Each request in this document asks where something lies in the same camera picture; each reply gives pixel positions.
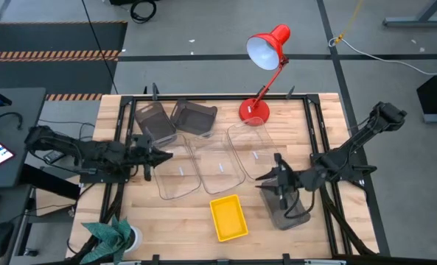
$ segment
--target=orange striped tape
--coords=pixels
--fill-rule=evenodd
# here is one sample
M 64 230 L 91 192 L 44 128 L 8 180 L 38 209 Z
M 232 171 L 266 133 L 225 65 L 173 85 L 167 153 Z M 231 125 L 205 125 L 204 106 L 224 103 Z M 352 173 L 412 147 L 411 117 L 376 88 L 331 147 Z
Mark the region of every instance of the orange striped tape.
M 100 100 L 103 93 L 67 93 L 67 94 L 48 94 L 46 101 L 86 101 Z
M 127 21 L 92 21 L 93 24 L 128 23 Z M 88 21 L 47 21 L 47 22 L 0 22 L 0 25 L 16 24 L 88 24 Z
M 62 62 L 62 61 L 92 61 L 103 60 L 102 57 L 86 57 L 86 58 L 32 58 L 32 59 L 0 59 L 0 62 Z M 118 62 L 117 57 L 106 57 L 105 60 Z
M 28 51 L 28 52 L 0 52 L 0 62 L 38 62 L 58 60 L 115 60 L 119 51 Z

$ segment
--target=yellow cable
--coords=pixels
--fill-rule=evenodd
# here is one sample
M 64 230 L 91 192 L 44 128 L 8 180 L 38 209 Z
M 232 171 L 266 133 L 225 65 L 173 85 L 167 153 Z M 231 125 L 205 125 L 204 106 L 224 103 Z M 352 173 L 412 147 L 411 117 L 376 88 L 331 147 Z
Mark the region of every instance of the yellow cable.
M 362 7 L 364 0 L 359 0 L 357 3 L 356 9 L 352 13 L 351 20 L 349 20 L 349 23 L 347 24 L 346 28 L 343 30 L 343 33 L 341 33 L 338 38 L 335 40 L 335 44 L 338 44 L 341 42 L 341 40 L 344 38 L 344 35 L 346 32 L 348 32 L 351 29 L 352 23 L 356 20 L 357 14 L 359 13 L 360 7 Z

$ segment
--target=green plant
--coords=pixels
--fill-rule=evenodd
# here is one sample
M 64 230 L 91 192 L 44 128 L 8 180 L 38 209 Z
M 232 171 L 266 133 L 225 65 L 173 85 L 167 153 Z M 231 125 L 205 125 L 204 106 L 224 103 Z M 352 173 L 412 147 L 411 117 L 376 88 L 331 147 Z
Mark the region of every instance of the green plant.
M 126 219 L 118 222 L 112 218 L 112 225 L 95 223 L 82 223 L 93 236 L 101 243 L 91 252 L 84 256 L 81 264 L 96 261 L 106 255 L 113 254 L 113 263 L 117 265 L 123 259 L 123 253 L 130 246 L 131 226 Z

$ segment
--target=red desk lamp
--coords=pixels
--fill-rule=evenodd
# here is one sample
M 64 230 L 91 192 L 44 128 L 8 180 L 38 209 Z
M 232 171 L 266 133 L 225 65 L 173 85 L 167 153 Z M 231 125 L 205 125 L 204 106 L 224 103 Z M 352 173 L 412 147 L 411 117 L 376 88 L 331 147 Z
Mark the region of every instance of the red desk lamp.
M 240 106 L 240 118 L 242 121 L 259 117 L 264 122 L 269 119 L 269 106 L 262 101 L 262 97 L 269 91 L 270 85 L 280 74 L 289 60 L 284 56 L 282 46 L 290 37 L 290 29 L 287 25 L 281 24 L 270 33 L 258 33 L 251 36 L 246 43 L 249 57 L 260 68 L 274 70 L 279 68 L 270 79 L 269 83 L 262 89 L 256 99 L 246 99 Z

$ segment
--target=black floor mat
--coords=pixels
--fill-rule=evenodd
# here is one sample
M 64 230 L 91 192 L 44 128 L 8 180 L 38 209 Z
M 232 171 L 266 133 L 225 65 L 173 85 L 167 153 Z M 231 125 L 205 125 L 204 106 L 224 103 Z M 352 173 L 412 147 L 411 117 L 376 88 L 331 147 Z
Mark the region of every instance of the black floor mat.
M 108 61 L 115 72 L 116 62 Z M 63 62 L 0 62 L 0 88 L 46 88 L 47 94 L 111 92 L 102 60 Z
M 121 50 L 126 22 L 92 24 L 102 50 Z M 88 23 L 0 24 L 0 52 L 98 50 Z
M 127 23 L 93 27 L 114 75 Z M 111 86 L 88 23 L 0 24 L 0 88 L 43 87 L 48 100 L 92 100 Z

